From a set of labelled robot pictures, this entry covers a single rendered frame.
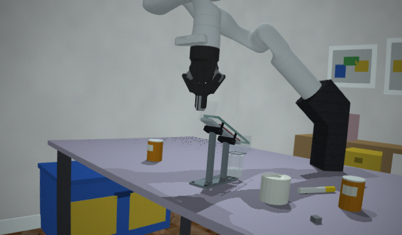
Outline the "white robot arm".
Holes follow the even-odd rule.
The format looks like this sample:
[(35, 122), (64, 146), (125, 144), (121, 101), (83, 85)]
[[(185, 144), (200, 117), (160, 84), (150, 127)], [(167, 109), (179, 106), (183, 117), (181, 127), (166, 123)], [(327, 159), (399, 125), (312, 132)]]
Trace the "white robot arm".
[(303, 99), (308, 99), (320, 89), (322, 84), (290, 49), (274, 26), (262, 23), (250, 31), (240, 26), (227, 10), (214, 5), (212, 1), (220, 0), (143, 0), (142, 5), (146, 11), (156, 15), (166, 14), (180, 5), (188, 10), (194, 19), (193, 32), (192, 35), (176, 37), (176, 46), (201, 45), (220, 49), (223, 35), (258, 53), (270, 49), (273, 54), (271, 64)]

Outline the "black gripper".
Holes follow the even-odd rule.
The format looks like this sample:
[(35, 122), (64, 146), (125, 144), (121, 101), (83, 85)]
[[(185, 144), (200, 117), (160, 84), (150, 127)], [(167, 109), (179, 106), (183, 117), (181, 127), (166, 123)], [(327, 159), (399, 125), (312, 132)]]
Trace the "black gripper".
[[(213, 46), (191, 46), (191, 65), (182, 78), (191, 93), (195, 94), (195, 108), (204, 111), (207, 97), (214, 94), (225, 79), (225, 75), (218, 70), (220, 49)], [(205, 83), (206, 82), (206, 83)]]

